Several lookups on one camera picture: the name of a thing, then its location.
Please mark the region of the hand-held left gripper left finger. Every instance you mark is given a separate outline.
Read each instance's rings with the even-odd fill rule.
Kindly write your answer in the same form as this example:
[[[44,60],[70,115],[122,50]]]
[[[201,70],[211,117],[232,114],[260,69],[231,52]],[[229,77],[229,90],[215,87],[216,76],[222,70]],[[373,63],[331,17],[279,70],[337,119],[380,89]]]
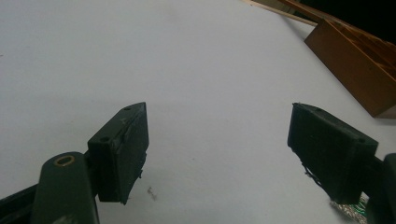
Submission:
[[[88,141],[88,163],[101,202],[127,203],[141,177],[148,147],[145,102],[122,108]]]

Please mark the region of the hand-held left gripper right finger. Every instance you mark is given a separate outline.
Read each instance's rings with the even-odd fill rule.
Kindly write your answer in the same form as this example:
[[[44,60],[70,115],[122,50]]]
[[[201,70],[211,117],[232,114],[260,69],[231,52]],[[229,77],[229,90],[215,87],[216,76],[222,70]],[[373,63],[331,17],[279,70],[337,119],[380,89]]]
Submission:
[[[364,168],[378,142],[321,108],[295,103],[288,146],[333,201],[351,204],[363,192]]]

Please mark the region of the shiny green foil wrapper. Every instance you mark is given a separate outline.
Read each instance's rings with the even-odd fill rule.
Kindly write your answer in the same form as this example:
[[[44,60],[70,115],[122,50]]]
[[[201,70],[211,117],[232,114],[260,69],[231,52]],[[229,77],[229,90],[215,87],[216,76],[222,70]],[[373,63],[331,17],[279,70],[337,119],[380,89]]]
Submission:
[[[366,214],[367,203],[368,199],[365,197],[360,197],[359,201],[355,204],[340,204],[335,201],[330,201],[330,205],[333,208],[358,224],[368,224]]]

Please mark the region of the brown wooden box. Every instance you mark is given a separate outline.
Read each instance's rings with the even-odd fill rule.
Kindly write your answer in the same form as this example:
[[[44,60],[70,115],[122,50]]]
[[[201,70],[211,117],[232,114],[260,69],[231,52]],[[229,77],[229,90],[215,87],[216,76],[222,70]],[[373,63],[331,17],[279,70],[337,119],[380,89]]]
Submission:
[[[296,0],[279,0],[317,26],[305,44],[374,118],[396,119],[396,45]]]

